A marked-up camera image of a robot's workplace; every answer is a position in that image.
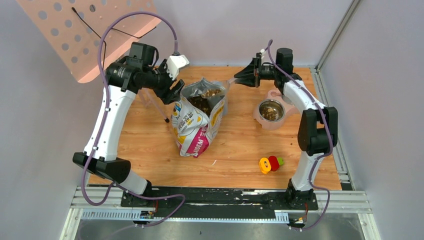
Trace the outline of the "pet food bag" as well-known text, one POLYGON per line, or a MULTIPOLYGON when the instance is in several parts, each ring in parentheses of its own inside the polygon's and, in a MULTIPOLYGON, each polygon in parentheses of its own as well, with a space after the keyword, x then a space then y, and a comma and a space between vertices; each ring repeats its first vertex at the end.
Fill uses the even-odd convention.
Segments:
POLYGON ((216 85, 205 78, 185 86, 171 114, 175 143, 182 157, 199 157, 215 139, 223 118, 221 96, 205 99, 200 94, 216 85))

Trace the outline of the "clear plastic scoop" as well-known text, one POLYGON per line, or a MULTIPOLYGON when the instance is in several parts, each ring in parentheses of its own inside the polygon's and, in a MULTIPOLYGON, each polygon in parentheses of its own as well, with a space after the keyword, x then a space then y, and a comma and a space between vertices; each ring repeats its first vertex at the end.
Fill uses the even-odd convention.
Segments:
POLYGON ((212 83, 215 84, 215 86, 204 90, 200 94, 200 96, 203 99, 211 99, 217 98, 218 96, 224 96, 229 92, 231 86, 236 83, 236 80, 236 78, 230 78, 228 80, 213 81, 212 83))

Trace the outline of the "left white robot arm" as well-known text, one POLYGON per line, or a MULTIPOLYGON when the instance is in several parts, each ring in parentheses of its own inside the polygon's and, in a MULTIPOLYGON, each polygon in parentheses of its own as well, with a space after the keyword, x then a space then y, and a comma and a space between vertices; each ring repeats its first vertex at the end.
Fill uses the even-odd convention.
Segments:
POLYGON ((139 90, 151 89, 165 105, 180 98, 183 80, 177 80, 180 69, 189 60, 174 53, 155 67, 158 50, 154 46, 133 42, 129 55, 111 63, 105 70, 107 86, 103 89, 101 109, 93 133, 82 152, 72 161, 89 173, 108 179, 134 193, 140 206, 153 201, 151 182, 132 171, 128 160, 117 156, 122 128, 139 90))

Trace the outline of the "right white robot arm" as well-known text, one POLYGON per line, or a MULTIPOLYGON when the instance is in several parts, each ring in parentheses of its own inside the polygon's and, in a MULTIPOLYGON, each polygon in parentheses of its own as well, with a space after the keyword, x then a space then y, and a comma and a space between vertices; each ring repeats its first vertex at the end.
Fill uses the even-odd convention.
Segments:
POLYGON ((333 153, 338 142, 338 111, 321 103, 294 73, 293 51, 279 48, 270 63, 263 63, 264 54, 271 48, 256 53, 251 62, 234 75, 235 82, 258 88, 262 80, 274 82, 279 92, 287 97, 301 114, 297 134, 301 155, 295 174, 289 180, 286 204, 298 209, 306 201, 305 194, 316 188, 314 179, 322 160, 333 153))

